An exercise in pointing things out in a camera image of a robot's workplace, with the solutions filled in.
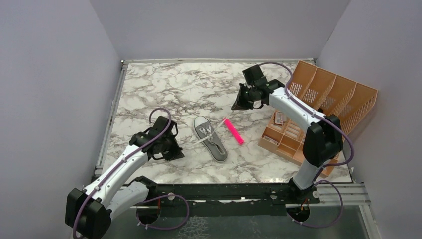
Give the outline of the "grey metal bracket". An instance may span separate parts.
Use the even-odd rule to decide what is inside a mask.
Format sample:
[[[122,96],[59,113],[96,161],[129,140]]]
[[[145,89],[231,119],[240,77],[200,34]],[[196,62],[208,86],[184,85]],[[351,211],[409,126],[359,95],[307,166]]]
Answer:
[[[287,121],[287,117],[282,112],[275,112],[274,124],[283,125]]]

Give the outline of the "pink plastic bar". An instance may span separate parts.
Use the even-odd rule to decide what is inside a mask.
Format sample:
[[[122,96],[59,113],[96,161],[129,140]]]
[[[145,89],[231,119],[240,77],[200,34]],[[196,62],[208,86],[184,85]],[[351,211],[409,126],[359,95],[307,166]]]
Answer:
[[[231,135],[236,140],[236,142],[239,145],[243,145],[244,144],[243,138],[240,136],[239,132],[236,130],[236,128],[233,126],[233,124],[231,123],[231,121],[227,117],[225,117],[223,119],[223,124],[228,129],[228,131],[231,133]]]

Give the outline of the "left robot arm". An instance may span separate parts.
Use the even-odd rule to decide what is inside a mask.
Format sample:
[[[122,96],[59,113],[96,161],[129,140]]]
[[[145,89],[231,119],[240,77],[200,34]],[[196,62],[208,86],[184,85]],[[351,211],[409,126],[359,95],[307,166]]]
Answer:
[[[74,188],[66,201],[65,224],[72,228],[76,239],[100,239],[109,229],[113,219],[131,206],[156,200],[156,190],[141,182],[122,186],[129,177],[155,155],[171,161],[183,158],[182,149],[175,137],[177,124],[159,116],[154,125],[132,136],[129,145],[116,162],[99,178],[83,189]]]

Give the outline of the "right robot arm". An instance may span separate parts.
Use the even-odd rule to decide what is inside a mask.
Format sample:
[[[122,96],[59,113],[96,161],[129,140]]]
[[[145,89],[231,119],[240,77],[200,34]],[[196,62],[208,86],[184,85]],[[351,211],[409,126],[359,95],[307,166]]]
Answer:
[[[302,148],[304,161],[298,172],[289,180],[288,198],[295,203],[307,196],[307,191],[321,174],[323,167],[343,150],[340,119],[326,116],[307,106],[279,80],[267,80],[261,66],[256,64],[243,70],[245,83],[240,84],[233,111],[254,109],[254,103],[269,105],[292,120],[304,133]]]

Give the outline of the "grey canvas sneaker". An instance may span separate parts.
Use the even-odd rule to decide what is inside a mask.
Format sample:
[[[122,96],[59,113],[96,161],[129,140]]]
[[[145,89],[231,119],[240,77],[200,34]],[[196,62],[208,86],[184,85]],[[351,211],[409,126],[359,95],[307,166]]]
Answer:
[[[197,139],[211,154],[212,158],[219,163],[225,162],[228,158],[228,152],[212,123],[205,116],[197,116],[194,118],[193,128]]]

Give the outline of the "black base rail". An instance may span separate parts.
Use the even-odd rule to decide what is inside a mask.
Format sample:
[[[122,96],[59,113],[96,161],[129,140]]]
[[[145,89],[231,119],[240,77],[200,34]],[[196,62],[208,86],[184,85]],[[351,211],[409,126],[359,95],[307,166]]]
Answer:
[[[147,203],[134,206],[142,219],[158,217],[285,216],[288,208],[318,204],[315,186],[297,192],[291,183],[163,184],[142,176]]]

